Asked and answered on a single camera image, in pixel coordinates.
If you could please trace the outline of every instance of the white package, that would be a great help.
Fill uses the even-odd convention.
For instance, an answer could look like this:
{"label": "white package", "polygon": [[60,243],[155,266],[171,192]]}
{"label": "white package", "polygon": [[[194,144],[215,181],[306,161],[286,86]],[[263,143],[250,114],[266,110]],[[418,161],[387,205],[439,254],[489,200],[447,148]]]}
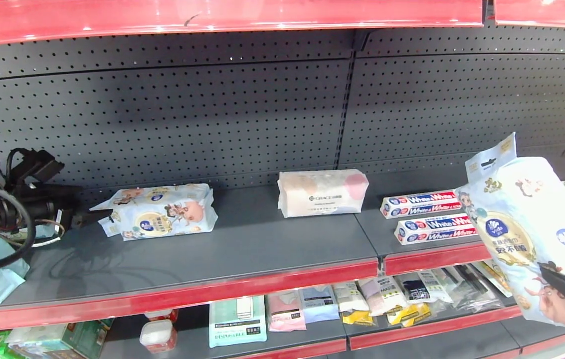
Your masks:
{"label": "white package", "polygon": [[372,317],[397,313],[407,307],[401,288],[390,275],[358,281]]}
{"label": "white package", "polygon": [[362,296],[362,293],[358,291],[358,286],[355,282],[333,284],[332,288],[340,312],[369,311],[369,305]]}
{"label": "white package", "polygon": [[456,195],[503,271],[524,318],[565,326],[565,298],[540,264],[565,274],[565,191],[540,157],[518,158],[515,134],[466,162]]}
{"label": "white package", "polygon": [[359,213],[368,186],[358,170],[281,172],[278,209],[284,218]]}

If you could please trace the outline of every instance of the pink package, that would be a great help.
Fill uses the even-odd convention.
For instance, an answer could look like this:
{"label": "pink package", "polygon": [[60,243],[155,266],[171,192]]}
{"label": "pink package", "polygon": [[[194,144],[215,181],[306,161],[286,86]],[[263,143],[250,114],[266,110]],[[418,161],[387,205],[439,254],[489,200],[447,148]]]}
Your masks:
{"label": "pink package", "polygon": [[294,330],[307,330],[305,316],[300,309],[300,295],[298,291],[286,291],[267,295],[269,307],[270,332],[292,332]]}

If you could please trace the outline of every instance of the pink and white package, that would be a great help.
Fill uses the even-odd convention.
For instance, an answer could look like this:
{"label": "pink and white package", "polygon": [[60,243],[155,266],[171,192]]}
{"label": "pink and white package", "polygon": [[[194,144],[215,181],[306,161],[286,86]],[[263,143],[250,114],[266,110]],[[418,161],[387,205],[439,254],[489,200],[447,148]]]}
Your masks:
{"label": "pink and white package", "polygon": [[305,315],[300,309],[300,293],[284,291],[267,295],[267,321],[270,332],[306,330]]}
{"label": "pink and white package", "polygon": [[281,172],[278,209],[285,218],[359,213],[367,187],[358,170]]}

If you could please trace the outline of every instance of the red and white toothpaste box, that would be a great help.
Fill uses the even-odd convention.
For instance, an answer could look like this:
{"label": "red and white toothpaste box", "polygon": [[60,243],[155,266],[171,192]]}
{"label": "red and white toothpaste box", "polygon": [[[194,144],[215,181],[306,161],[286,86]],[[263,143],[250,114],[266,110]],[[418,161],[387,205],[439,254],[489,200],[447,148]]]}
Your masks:
{"label": "red and white toothpaste box", "polygon": [[380,212],[385,218],[415,216],[459,209],[460,202],[452,190],[415,193],[397,197],[385,197]]}
{"label": "red and white toothpaste box", "polygon": [[460,238],[474,234],[477,234],[477,230],[464,213],[401,220],[395,229],[395,236],[402,245]]}

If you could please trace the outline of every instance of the white container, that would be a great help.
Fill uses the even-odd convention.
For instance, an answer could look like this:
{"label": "white container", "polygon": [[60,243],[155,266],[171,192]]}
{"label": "white container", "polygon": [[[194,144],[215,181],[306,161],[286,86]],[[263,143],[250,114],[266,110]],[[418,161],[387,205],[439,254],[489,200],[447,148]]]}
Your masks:
{"label": "white container", "polygon": [[170,320],[175,323],[178,318],[178,309],[166,309],[164,311],[145,313],[145,316],[150,321]]}
{"label": "white container", "polygon": [[176,330],[171,321],[150,321],[143,325],[139,340],[151,353],[162,353],[174,349],[176,336]]}

